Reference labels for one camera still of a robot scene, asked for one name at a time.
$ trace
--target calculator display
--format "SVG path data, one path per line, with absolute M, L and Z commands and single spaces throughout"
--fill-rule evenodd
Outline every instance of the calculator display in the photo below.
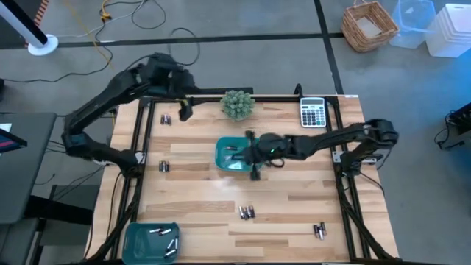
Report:
M 322 99 L 306 99 L 302 101 L 303 104 L 308 105 L 315 105 L 315 104 L 323 104 L 324 101 Z

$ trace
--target concrete floor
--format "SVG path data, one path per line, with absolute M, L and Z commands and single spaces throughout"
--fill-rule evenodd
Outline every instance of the concrete floor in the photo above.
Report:
M 161 0 L 167 22 L 146 31 L 121 19 L 107 26 L 103 40 L 167 38 L 176 27 L 188 27 L 199 37 L 279 33 L 319 33 L 314 3 L 309 0 Z M 380 1 L 392 11 L 396 1 Z M 436 0 L 436 9 L 445 0 Z M 99 2 L 71 0 L 89 29 L 100 25 Z M 329 32 L 339 32 L 344 0 L 321 0 Z M 150 1 L 136 16 L 145 25 L 158 23 L 159 10 Z M 113 6 L 117 17 L 132 12 L 132 6 Z M 56 35 L 82 34 L 63 1 L 51 0 L 41 28 Z M 62 38 L 62 42 L 88 41 Z M 344 92 L 360 96 L 366 118 L 394 122 L 400 142 L 392 151 L 380 178 L 399 254 L 407 261 L 441 264 L 468 264 L 471 249 L 471 168 L 469 149 L 459 147 L 440 151 L 433 137 L 443 127 L 450 110 L 471 99 L 471 52 L 458 59 L 431 57 L 424 45 L 400 49 L 386 45 L 366 54 L 355 53 L 343 38 L 331 39 Z M 56 83 L 7 83 L 0 111 L 54 111 L 69 113 L 100 92 L 116 71 L 135 58 L 152 52 L 165 52 L 164 45 L 114 46 L 111 68 L 89 77 L 68 77 Z M 189 67 L 200 87 L 252 86 L 256 93 L 292 93 L 296 83 L 306 93 L 333 94 L 333 80 L 322 39 L 264 40 L 202 43 L 199 61 Z M 194 44 L 173 48 L 177 60 L 190 61 Z M 23 49 L 0 50 L 0 77 L 25 80 L 54 79 L 70 71 L 87 72 L 101 68 L 105 61 L 93 48 L 62 48 L 48 57 L 31 57 Z M 61 120 L 52 139 L 59 140 Z M 106 141 L 112 131 L 109 119 L 97 121 L 89 134 Z M 48 154 L 38 182 L 56 173 L 52 185 L 67 185 L 96 168 L 64 155 Z M 86 184 L 98 185 L 98 174 Z M 48 196 L 51 185 L 38 186 L 34 194 Z M 80 244 L 47 247 L 42 264 L 78 261 Z

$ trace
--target wooden table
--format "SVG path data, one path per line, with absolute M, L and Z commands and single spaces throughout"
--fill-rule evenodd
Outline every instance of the wooden table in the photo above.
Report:
M 345 127 L 364 121 L 358 97 L 339 96 L 339 104 Z M 287 160 L 282 169 L 264 168 L 262 181 L 258 182 L 250 181 L 248 174 L 218 170 L 214 164 L 215 143 L 225 135 L 244 135 L 245 130 L 254 130 L 257 135 L 324 133 L 323 129 L 300 126 L 298 103 L 257 103 L 252 116 L 240 122 L 228 120 L 219 103 L 194 107 L 187 122 L 178 120 L 179 108 L 173 103 L 156 104 L 138 214 L 138 222 L 176 222 L 180 226 L 182 247 L 177 262 L 349 260 L 328 149 L 306 161 Z M 130 148 L 137 109 L 137 102 L 120 107 L 113 147 Z M 163 113 L 172 115 L 171 126 L 160 124 Z M 171 172 L 158 171 L 160 160 L 170 161 Z M 374 166 L 364 166 L 362 172 L 379 181 Z M 115 166 L 103 174 L 89 255 L 106 238 L 117 174 Z M 112 227 L 123 182 L 121 177 L 113 199 Z M 365 225 L 387 252 L 397 256 L 380 189 L 361 176 L 356 177 L 356 183 Z M 257 217 L 242 220 L 239 205 L 253 205 Z M 327 227 L 324 241 L 314 237 L 313 224 L 319 222 L 325 222 Z M 357 256 L 361 256 L 358 232 L 353 223 L 352 226 Z

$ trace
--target succulent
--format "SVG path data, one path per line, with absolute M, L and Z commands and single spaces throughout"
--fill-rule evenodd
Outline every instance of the succulent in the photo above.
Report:
M 228 91 L 221 99 L 222 112 L 233 121 L 241 121 L 252 114 L 255 100 L 243 91 Z

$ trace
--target teal bowl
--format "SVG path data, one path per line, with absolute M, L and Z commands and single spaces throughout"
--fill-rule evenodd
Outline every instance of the teal bowl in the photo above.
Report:
M 237 150 L 227 150 L 227 146 L 237 147 Z M 245 137 L 221 137 L 216 143 L 216 155 L 214 156 L 214 163 L 216 166 L 227 172 L 251 172 L 252 167 L 239 160 L 226 160 L 225 157 L 234 155 L 241 152 L 245 147 L 249 146 L 249 141 Z M 257 168 L 260 169 L 263 163 L 257 164 Z
M 160 236 L 150 230 L 171 229 L 170 233 Z M 167 246 L 172 239 L 178 238 L 178 251 L 165 258 Z M 126 229 L 123 246 L 123 262 L 126 265 L 169 265 L 175 262 L 180 252 L 180 229 L 177 223 L 130 223 Z

